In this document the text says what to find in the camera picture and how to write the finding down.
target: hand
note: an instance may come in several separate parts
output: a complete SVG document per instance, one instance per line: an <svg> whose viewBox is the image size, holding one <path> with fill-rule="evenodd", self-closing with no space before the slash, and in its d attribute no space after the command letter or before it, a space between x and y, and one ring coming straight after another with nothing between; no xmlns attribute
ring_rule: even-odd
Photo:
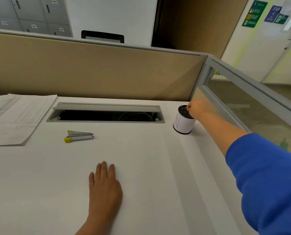
<svg viewBox="0 0 291 235"><path fill-rule="evenodd" d="M196 120L199 120L203 113L210 112L215 113L214 106L207 100L198 99L191 101L187 107L187 111L189 114L195 118Z"/></svg>
<svg viewBox="0 0 291 235"><path fill-rule="evenodd" d="M122 203L123 191L111 164L107 172L106 162L96 166L96 173L89 175L89 215L85 224L76 233L108 234Z"/></svg>

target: beige fabric panel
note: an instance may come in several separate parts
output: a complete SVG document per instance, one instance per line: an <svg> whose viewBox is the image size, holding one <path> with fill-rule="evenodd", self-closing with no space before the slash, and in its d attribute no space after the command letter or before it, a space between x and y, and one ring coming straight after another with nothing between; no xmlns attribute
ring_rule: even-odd
<svg viewBox="0 0 291 235"><path fill-rule="evenodd" d="M176 49L222 57L248 0L165 0L159 35Z"/></svg>
<svg viewBox="0 0 291 235"><path fill-rule="evenodd" d="M0 34L0 94L187 101L205 57Z"/></svg>

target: blue sweater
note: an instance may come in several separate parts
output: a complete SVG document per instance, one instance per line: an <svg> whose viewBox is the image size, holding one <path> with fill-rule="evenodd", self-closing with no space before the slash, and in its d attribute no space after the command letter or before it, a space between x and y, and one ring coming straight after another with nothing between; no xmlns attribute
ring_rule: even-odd
<svg viewBox="0 0 291 235"><path fill-rule="evenodd" d="M230 146L226 162L250 226L262 235L291 235L291 153L252 133Z"/></svg>

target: locker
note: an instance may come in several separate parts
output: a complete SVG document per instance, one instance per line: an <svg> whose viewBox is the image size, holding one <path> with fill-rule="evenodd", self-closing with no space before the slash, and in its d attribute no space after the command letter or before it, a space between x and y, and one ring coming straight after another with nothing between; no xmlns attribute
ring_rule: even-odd
<svg viewBox="0 0 291 235"><path fill-rule="evenodd" d="M17 18L11 0L0 0L0 16L6 18Z"/></svg>
<svg viewBox="0 0 291 235"><path fill-rule="evenodd" d="M12 0L12 3L19 19L46 22L40 0Z"/></svg>
<svg viewBox="0 0 291 235"><path fill-rule="evenodd" d="M32 32L38 34L51 34L48 24L40 21L19 20L25 32Z"/></svg>
<svg viewBox="0 0 291 235"><path fill-rule="evenodd" d="M0 17L0 29L23 31L18 19Z"/></svg>
<svg viewBox="0 0 291 235"><path fill-rule="evenodd" d="M68 25L49 23L49 31L52 35L72 37L70 27Z"/></svg>
<svg viewBox="0 0 291 235"><path fill-rule="evenodd" d="M48 23L69 25L64 0L41 0Z"/></svg>

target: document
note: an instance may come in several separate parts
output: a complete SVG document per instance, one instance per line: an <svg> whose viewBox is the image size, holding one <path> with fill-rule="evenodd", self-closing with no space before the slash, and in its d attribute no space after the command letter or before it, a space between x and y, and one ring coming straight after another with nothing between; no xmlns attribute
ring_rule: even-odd
<svg viewBox="0 0 291 235"><path fill-rule="evenodd" d="M25 145L57 95L1 95L0 146Z"/></svg>

